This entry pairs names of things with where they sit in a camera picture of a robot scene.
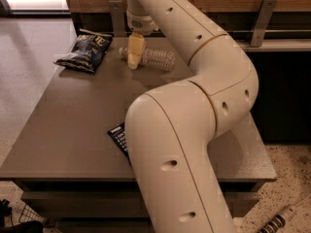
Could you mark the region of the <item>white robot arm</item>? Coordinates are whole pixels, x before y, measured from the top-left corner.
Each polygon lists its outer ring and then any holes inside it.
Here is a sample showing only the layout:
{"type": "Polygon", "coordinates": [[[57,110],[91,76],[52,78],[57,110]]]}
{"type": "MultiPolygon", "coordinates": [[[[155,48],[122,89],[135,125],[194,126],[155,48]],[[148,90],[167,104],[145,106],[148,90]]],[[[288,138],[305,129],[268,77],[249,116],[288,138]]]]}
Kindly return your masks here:
{"type": "Polygon", "coordinates": [[[128,0],[159,26],[193,72],[129,107],[129,157],[155,233],[237,233],[207,154],[245,117],[257,71],[236,42],[188,0],[128,0]]]}

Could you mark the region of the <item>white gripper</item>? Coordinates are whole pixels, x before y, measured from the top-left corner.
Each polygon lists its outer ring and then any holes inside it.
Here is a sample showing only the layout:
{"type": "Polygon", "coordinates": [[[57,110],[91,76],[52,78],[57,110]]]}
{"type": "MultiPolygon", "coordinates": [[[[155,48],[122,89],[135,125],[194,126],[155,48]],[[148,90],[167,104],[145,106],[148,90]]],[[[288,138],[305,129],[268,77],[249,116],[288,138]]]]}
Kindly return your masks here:
{"type": "Polygon", "coordinates": [[[126,12],[127,25],[132,33],[128,40],[128,59],[127,63],[130,69],[135,70],[140,63],[146,41],[143,36],[151,35],[159,28],[151,16],[138,16],[131,11],[126,12]]]}

